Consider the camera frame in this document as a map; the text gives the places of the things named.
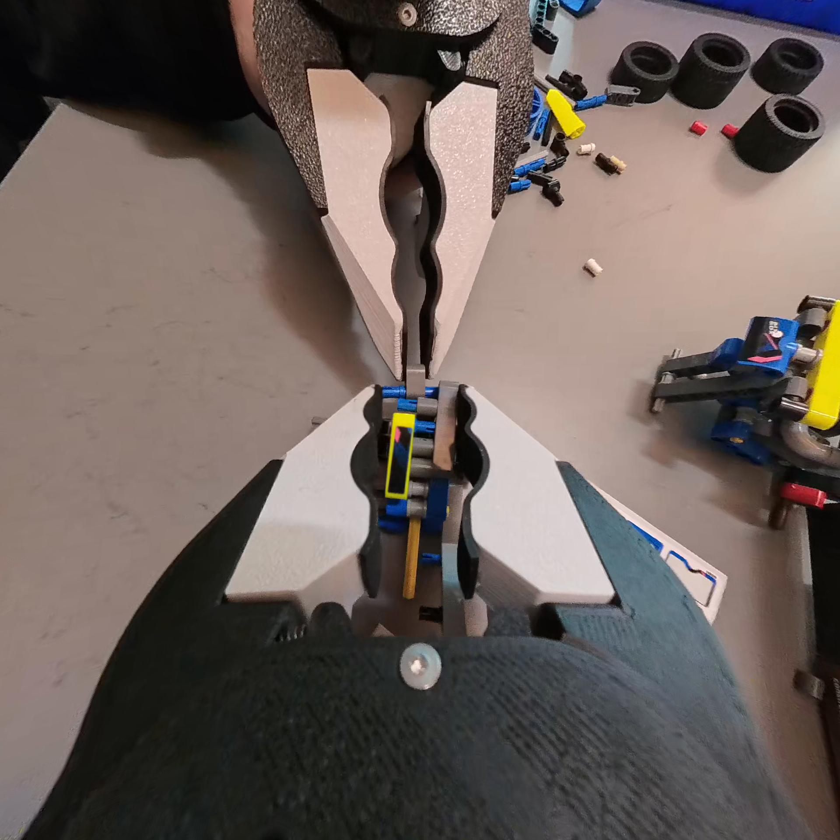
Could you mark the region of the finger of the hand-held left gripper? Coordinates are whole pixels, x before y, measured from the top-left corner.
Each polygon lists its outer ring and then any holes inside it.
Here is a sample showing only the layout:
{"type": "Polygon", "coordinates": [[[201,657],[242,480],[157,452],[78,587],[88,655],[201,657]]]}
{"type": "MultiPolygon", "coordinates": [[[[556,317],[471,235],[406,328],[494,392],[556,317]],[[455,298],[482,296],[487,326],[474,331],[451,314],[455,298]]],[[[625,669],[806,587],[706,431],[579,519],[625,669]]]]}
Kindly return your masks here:
{"type": "Polygon", "coordinates": [[[350,70],[311,68],[308,84],[327,203],[322,226],[376,349],[402,381],[404,311],[393,287],[397,246],[384,208],[391,115],[350,70]]]}
{"type": "Polygon", "coordinates": [[[496,117],[497,90],[469,81],[428,104],[423,116],[427,293],[419,324],[430,378],[454,339],[495,225],[496,117]]]}

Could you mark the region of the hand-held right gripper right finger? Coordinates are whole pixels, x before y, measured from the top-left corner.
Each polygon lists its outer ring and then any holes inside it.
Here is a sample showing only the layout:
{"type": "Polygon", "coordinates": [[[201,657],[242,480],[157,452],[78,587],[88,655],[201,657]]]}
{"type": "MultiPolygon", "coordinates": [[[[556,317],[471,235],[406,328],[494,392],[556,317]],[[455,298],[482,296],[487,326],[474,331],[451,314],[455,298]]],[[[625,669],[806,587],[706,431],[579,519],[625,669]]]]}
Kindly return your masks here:
{"type": "Polygon", "coordinates": [[[459,387],[459,586],[488,607],[604,606],[614,584],[559,460],[470,385],[459,387]]]}

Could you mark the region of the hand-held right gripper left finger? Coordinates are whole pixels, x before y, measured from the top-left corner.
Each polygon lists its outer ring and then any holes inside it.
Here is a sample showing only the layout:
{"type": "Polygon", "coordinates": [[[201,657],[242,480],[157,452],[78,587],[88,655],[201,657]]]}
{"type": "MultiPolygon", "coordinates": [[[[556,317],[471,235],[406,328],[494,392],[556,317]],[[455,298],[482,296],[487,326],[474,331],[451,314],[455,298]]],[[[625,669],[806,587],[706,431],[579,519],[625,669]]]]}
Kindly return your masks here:
{"type": "Polygon", "coordinates": [[[323,603],[351,614],[365,588],[360,553],[371,503],[351,457],[371,427],[366,386],[286,452],[227,583],[234,603],[290,602],[309,619],[323,603]]]}

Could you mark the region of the lego assembly with yellow axle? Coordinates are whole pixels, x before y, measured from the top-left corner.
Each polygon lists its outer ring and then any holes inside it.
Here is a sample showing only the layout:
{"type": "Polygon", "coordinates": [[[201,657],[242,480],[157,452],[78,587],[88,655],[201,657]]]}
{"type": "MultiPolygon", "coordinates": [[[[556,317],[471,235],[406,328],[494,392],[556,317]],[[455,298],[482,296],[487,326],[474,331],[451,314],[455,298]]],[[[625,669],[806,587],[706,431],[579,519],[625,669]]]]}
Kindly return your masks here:
{"type": "Polygon", "coordinates": [[[458,542],[468,489],[457,471],[459,385],[433,382],[437,399],[382,397],[375,485],[377,526],[396,557],[397,594],[420,622],[456,634],[460,614],[458,542]]]}

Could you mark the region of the pile of loose lego pieces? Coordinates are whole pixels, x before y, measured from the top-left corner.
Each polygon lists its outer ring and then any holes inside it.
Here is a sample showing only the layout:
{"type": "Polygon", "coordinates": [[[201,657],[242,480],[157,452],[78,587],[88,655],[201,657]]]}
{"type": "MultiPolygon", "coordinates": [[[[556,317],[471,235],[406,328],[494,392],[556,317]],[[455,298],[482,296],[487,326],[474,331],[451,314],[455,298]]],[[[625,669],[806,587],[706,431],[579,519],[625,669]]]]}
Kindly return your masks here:
{"type": "MultiPolygon", "coordinates": [[[[551,55],[559,43],[555,33],[546,24],[560,2],[530,2],[532,44],[547,55],[551,55]]],[[[603,94],[588,97],[588,88],[582,78],[564,70],[558,77],[535,77],[532,98],[532,116],[529,133],[524,141],[522,153],[530,150],[530,142],[540,142],[539,157],[514,167],[508,186],[508,194],[527,191],[538,184],[543,197],[559,207],[564,198],[560,183],[552,175],[567,162],[570,156],[569,141],[577,140],[586,130],[581,118],[584,111],[598,109],[606,104],[629,108],[636,104],[639,90],[610,84],[603,94]]]]}

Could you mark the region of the black lego tire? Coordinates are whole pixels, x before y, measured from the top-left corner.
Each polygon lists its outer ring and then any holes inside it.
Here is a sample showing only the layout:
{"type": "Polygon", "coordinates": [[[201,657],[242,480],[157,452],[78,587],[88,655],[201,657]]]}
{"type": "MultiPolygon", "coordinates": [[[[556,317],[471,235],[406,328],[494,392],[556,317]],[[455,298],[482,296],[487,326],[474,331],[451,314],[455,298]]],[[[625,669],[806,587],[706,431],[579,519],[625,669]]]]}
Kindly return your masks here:
{"type": "Polygon", "coordinates": [[[751,68],[754,81],[772,94],[799,95],[824,68],[822,53],[799,38],[783,37],[770,43],[751,68]]]}
{"type": "Polygon", "coordinates": [[[694,109],[722,104],[751,67],[747,47],[719,33],[699,35],[679,62],[672,95],[694,109]]]}
{"type": "Polygon", "coordinates": [[[792,94],[775,94],[749,117],[733,141],[739,159],[759,172],[780,173],[823,137],[820,110],[792,94]]]}
{"type": "Polygon", "coordinates": [[[679,72],[679,60],[666,47],[646,40],[624,47],[612,69],[610,82],[639,90],[637,103],[661,100],[679,72]]]}

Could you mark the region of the sticker sheet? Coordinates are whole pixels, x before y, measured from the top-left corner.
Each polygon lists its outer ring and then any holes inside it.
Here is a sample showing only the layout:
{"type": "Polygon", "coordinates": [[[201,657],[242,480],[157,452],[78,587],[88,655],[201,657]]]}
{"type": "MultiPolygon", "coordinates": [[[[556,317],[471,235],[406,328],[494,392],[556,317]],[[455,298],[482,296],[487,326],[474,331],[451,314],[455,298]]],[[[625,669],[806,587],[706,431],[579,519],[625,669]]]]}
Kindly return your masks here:
{"type": "Polygon", "coordinates": [[[708,622],[714,624],[727,588],[728,577],[646,520],[632,512],[623,515],[654,547],[696,601],[708,622]]]}

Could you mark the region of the person's black clothing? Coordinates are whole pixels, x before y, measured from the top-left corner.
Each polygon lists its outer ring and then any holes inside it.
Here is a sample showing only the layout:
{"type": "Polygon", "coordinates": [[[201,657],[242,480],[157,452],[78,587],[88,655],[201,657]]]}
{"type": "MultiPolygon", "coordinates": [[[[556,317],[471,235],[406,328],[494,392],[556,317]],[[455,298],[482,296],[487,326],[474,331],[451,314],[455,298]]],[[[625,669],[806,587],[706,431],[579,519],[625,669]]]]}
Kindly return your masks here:
{"type": "Polygon", "coordinates": [[[47,100],[183,122],[274,120],[259,80],[254,2],[2,1],[2,177],[47,100]]]}

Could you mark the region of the blue plastic bin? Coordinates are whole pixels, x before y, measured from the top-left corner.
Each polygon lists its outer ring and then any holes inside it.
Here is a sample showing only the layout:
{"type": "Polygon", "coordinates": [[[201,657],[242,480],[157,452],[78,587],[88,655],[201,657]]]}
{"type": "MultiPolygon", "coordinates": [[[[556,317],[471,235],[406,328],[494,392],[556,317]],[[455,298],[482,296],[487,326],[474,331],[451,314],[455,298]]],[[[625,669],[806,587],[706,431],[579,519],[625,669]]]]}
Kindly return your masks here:
{"type": "Polygon", "coordinates": [[[839,1],[696,1],[735,14],[839,35],[839,1]]]}

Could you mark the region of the lego assembly with dark frame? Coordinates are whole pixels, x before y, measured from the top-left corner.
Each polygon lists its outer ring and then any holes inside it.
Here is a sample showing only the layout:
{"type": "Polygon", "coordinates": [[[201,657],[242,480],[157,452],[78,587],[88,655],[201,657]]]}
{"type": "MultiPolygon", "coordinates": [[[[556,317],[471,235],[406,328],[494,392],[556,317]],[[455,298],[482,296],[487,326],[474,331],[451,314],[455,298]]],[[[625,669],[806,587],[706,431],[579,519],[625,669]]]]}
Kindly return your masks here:
{"type": "Polygon", "coordinates": [[[717,403],[711,440],[770,469],[772,529],[794,508],[838,503],[839,301],[807,296],[793,318],[754,317],[714,350],[673,350],[648,409],[682,403],[717,403]]]}

